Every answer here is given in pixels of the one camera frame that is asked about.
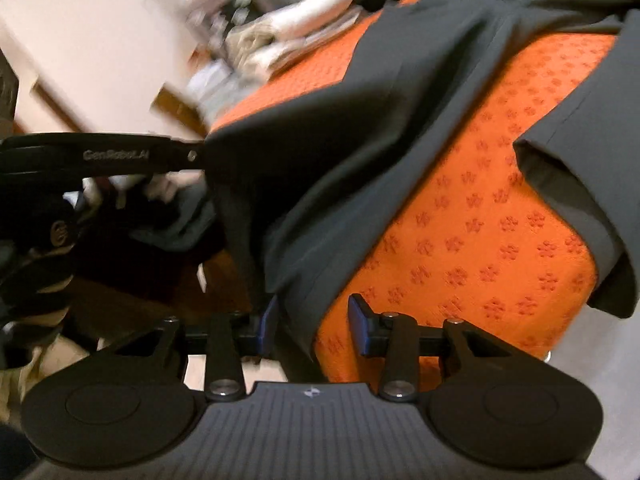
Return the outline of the dark grey garment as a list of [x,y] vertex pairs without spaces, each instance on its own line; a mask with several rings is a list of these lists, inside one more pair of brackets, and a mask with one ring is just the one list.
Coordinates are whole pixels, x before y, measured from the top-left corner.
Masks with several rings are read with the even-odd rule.
[[205,177],[254,301],[276,296],[311,352],[330,304],[501,67],[546,32],[619,32],[639,0],[389,6],[343,79],[232,122]]

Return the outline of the white folded clothes stack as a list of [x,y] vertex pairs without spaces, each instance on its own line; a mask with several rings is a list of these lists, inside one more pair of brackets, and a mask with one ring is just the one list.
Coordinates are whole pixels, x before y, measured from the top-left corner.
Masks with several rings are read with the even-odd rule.
[[354,26],[355,0],[302,0],[234,26],[218,58],[190,79],[186,95],[208,118],[242,101],[308,53]]

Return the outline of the orange patterned table cloth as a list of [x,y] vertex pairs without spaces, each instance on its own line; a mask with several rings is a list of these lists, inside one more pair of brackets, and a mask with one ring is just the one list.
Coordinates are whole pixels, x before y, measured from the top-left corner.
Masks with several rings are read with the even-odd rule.
[[[247,98],[213,133],[340,82],[382,12]],[[501,67],[326,310],[303,351],[325,378],[374,382],[381,367],[350,336],[352,294],[427,325],[467,318],[534,356],[558,342],[596,287],[596,262],[526,182],[513,144],[573,94],[615,40],[614,32],[546,32]]]

